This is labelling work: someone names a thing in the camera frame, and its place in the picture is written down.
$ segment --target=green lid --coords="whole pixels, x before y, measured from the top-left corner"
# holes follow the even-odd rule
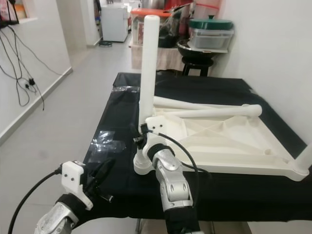
[[[230,30],[233,23],[226,19],[191,19],[189,26],[205,30]]]

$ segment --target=white floor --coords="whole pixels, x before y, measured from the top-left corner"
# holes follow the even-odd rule
[[[95,132],[118,72],[131,69],[128,43],[97,47],[1,146],[0,233],[7,233],[14,209],[28,190],[62,162],[82,160]],[[60,177],[40,186],[22,208],[15,234],[33,233],[34,226],[63,193]],[[74,230],[79,233],[132,233],[133,219],[99,219]],[[219,234],[241,234],[239,223],[229,223]]]

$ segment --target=white cylinder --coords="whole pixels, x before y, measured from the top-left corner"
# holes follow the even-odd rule
[[[230,107],[209,110],[191,110],[191,111],[174,111],[168,114],[178,117],[222,117],[222,116],[250,116],[256,117],[261,115],[262,108],[260,105],[249,105],[241,107]]]
[[[140,125],[145,123],[145,119],[151,117],[153,114],[159,21],[159,16],[146,16],[144,18],[142,72],[138,117],[139,132],[141,132]]]
[[[191,102],[178,101],[174,99],[164,98],[164,97],[154,97],[154,105],[165,106],[174,109],[188,109],[188,110],[203,110],[211,109],[209,106],[195,104]]]
[[[310,143],[302,153],[296,158],[293,164],[295,171],[308,174],[309,168],[312,166],[312,143]]]

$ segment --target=clear tape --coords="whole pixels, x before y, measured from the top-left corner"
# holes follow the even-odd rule
[[[96,138],[90,143],[91,155],[88,162],[102,162],[108,153],[120,153],[126,149],[126,145],[121,140],[113,140],[115,132],[100,131]]]
[[[119,86],[119,87],[114,87],[112,89],[112,93],[114,92],[131,92],[131,93],[138,93],[140,91],[140,87],[137,86]]]

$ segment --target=white refrigerator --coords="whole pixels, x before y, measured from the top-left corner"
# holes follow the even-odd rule
[[[124,42],[128,36],[128,11],[123,4],[101,6],[103,40]]]

